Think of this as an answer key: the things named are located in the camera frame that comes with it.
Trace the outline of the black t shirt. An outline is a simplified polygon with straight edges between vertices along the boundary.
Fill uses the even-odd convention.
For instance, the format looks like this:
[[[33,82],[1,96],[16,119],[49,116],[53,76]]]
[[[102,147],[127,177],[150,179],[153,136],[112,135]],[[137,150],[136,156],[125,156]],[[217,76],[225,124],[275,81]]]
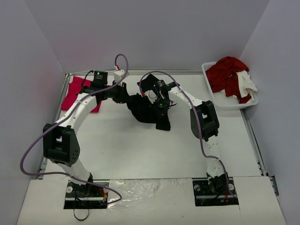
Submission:
[[[147,78],[141,82],[138,82],[137,84],[141,85],[142,92],[152,90],[156,94],[161,92],[164,96],[166,94],[168,95],[168,89],[163,85],[158,84],[159,82],[160,80],[157,79],[153,74],[149,74]],[[139,122],[155,124],[156,129],[158,130],[171,130],[171,124],[169,122],[167,112],[156,112],[150,105],[147,96],[142,96],[139,94],[129,96],[127,107]]]

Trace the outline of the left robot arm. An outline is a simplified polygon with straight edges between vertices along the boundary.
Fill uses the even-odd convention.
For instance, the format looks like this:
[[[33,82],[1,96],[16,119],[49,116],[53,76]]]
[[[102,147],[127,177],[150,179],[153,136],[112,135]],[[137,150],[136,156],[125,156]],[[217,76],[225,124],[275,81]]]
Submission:
[[[46,124],[43,128],[44,157],[62,168],[62,174],[70,177],[71,181],[78,185],[77,190],[83,196],[89,196],[94,192],[94,183],[91,173],[79,159],[78,130],[101,101],[108,98],[119,99],[122,96],[126,89],[123,80],[127,75],[128,72],[125,70],[116,70],[112,85],[108,85],[108,73],[94,71],[94,79],[90,86],[81,87],[77,99],[64,116],[54,124]]]

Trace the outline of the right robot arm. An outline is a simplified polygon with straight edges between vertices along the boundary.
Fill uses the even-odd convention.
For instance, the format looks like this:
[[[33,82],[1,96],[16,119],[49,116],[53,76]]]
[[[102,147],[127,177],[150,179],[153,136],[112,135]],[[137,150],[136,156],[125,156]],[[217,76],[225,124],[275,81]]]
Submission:
[[[206,159],[209,191],[218,194],[226,189],[228,174],[221,162],[218,147],[219,121],[214,104],[195,98],[176,82],[166,84],[163,80],[157,80],[150,85],[150,90],[156,95],[152,103],[158,112],[165,113],[176,104],[189,111],[192,133],[199,139],[202,155]]]

